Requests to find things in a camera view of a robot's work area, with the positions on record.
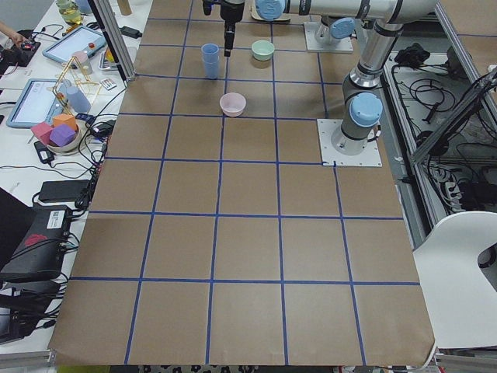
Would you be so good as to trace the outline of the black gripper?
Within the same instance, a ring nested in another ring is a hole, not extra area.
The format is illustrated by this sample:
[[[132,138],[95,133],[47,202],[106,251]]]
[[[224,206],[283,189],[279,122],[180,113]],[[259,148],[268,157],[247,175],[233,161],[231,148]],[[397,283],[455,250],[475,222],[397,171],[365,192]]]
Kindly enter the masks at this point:
[[[214,5],[220,6],[224,22],[224,56],[229,58],[235,42],[235,24],[242,20],[245,0],[203,0],[203,13],[209,16]]]

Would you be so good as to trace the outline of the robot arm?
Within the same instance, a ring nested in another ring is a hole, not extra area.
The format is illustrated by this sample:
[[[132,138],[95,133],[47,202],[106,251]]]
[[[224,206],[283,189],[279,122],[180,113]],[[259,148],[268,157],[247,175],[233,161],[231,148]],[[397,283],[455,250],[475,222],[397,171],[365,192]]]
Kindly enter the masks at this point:
[[[354,18],[321,16],[321,21],[315,31],[315,40],[319,44],[336,44],[340,40],[350,37],[354,30]]]
[[[333,148],[344,155],[358,155],[378,123],[383,104],[372,93],[380,82],[383,67],[404,25],[414,22],[436,6],[436,1],[257,1],[255,9],[272,22],[284,13],[353,19],[372,19],[373,29],[355,68],[342,85],[345,111],[342,124],[331,136]]]

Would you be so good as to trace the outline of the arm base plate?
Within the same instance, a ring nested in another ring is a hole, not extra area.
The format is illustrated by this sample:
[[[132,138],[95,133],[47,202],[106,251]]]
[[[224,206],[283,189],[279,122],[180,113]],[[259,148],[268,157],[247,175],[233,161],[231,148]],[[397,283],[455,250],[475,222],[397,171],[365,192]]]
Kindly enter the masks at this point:
[[[342,133],[342,119],[317,119],[317,128],[323,166],[382,167],[373,128],[361,140]]]
[[[305,22],[304,36],[307,51],[333,54],[351,54],[353,45],[350,37],[334,38],[327,26],[321,22]]]

